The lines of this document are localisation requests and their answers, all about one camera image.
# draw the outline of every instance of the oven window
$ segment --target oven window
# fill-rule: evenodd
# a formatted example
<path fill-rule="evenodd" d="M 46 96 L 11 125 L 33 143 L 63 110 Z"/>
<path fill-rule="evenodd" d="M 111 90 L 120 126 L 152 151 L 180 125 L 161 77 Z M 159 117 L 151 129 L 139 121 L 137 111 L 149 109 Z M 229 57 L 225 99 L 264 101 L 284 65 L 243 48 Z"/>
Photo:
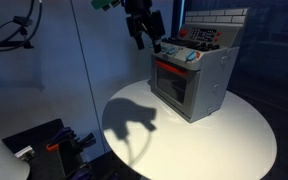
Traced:
<path fill-rule="evenodd" d="M 186 89 L 186 79 L 158 66 L 156 68 L 157 87 L 179 103 L 183 104 Z"/>

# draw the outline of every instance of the white table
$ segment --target white table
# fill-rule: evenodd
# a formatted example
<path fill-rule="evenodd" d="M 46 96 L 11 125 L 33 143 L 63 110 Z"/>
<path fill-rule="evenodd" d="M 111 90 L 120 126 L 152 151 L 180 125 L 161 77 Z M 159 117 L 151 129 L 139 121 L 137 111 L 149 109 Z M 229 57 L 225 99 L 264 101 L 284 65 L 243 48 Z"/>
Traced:
<path fill-rule="evenodd" d="M 230 92 L 220 110 L 189 124 L 140 81 L 111 98 L 102 123 L 117 156 L 153 180 L 260 179 L 277 153 L 267 121 Z"/>

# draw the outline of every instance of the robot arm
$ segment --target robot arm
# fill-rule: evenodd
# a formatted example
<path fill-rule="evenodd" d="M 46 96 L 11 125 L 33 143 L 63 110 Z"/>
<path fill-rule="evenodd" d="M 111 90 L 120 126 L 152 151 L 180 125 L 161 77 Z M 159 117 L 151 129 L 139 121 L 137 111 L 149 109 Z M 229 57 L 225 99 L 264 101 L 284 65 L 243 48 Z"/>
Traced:
<path fill-rule="evenodd" d="M 126 14 L 130 36 L 136 41 L 138 49 L 144 48 L 142 32 L 146 33 L 152 40 L 154 52 L 161 51 L 161 37 L 165 34 L 163 20 L 160 11 L 151 12 L 151 0 L 93 0 L 92 5 L 95 9 L 109 9 L 109 4 L 116 7 L 121 4 Z"/>

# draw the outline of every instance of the toy stove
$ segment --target toy stove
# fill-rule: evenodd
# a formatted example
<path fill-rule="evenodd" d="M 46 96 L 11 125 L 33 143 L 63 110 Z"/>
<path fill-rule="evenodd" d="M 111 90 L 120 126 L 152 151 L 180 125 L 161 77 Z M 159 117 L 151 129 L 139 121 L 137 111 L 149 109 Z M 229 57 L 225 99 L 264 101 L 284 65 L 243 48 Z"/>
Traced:
<path fill-rule="evenodd" d="M 220 109 L 248 11 L 187 12 L 178 37 L 152 53 L 151 91 L 188 122 Z"/>

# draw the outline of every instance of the oven door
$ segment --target oven door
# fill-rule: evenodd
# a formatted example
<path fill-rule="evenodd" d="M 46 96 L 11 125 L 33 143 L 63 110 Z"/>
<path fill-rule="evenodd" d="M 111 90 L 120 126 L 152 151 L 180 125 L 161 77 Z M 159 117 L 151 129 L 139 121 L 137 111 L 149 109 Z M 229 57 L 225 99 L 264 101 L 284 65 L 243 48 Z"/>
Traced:
<path fill-rule="evenodd" d="M 199 71 L 189 71 L 160 59 L 152 60 L 152 92 L 185 119 L 192 117 L 198 79 Z"/>

